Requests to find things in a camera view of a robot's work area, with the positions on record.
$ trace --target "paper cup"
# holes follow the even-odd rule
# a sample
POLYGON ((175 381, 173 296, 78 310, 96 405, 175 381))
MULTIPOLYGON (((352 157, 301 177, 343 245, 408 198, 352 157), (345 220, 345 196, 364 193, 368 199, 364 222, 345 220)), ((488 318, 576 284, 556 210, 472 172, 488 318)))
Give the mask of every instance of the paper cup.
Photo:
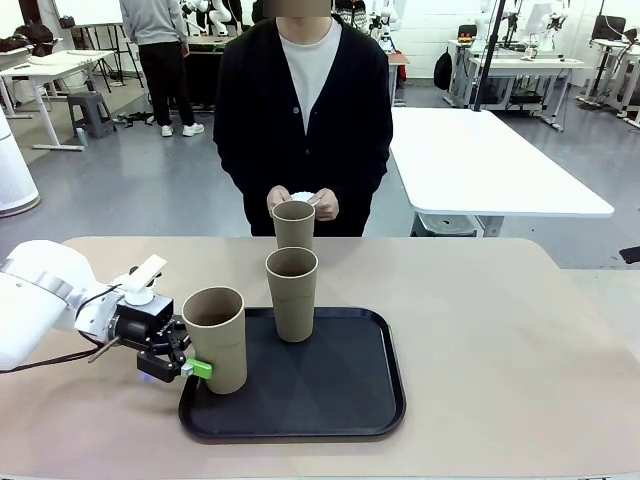
POLYGON ((307 202, 292 200, 273 209, 278 248, 313 248, 316 209, 307 202))
POLYGON ((313 332, 318 257, 306 248, 276 250, 266 261, 278 336, 298 343, 313 332))
POLYGON ((184 302, 182 316, 196 359, 213 366, 209 390, 228 394, 247 381, 244 299, 227 287, 194 293, 184 302))

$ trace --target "hand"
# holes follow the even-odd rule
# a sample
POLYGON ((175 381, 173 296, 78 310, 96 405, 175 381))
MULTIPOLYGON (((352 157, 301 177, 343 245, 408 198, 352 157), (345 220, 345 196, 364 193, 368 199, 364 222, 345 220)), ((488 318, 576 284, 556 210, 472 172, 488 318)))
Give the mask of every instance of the hand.
POLYGON ((278 205, 288 202, 289 200, 291 200, 291 195, 286 188, 280 185, 273 187, 269 192, 269 195, 267 195, 267 208, 269 209, 269 214, 271 214, 273 209, 278 205))
POLYGON ((335 193, 328 188, 323 188, 316 193, 309 203, 316 206, 316 218, 319 222, 335 220, 340 213, 340 205, 335 193))

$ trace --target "white t-shirt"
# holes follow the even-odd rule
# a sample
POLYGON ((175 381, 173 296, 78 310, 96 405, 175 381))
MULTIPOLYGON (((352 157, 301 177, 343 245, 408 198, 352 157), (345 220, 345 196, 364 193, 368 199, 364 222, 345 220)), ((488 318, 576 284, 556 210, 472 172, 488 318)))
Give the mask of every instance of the white t-shirt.
POLYGON ((335 19, 332 20, 329 33, 312 45, 298 45, 280 35, 282 49, 287 57, 291 78, 300 102, 305 132, 309 128, 311 109, 329 77, 342 36, 342 25, 335 19))

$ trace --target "black backpack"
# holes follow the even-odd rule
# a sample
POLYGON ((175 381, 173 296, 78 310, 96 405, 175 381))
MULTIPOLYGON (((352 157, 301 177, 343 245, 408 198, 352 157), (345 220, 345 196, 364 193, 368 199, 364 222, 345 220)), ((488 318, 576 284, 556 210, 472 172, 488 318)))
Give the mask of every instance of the black backpack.
POLYGON ((0 53, 10 52, 12 50, 17 50, 18 48, 24 48, 29 44, 27 39, 21 35, 14 35, 9 38, 0 39, 0 53))
POLYGON ((451 83, 451 75, 453 74, 453 60, 449 55, 449 49, 442 54, 436 62, 436 68, 433 71, 433 83, 440 90, 449 90, 451 83))
POLYGON ((51 51, 53 50, 53 33, 44 25, 39 23, 23 25, 16 29, 15 34, 24 35, 29 42, 34 45, 33 56, 45 57, 51 55, 51 51))
POLYGON ((18 27, 14 35, 24 35, 34 45, 53 42, 53 33, 51 30, 39 23, 18 27))

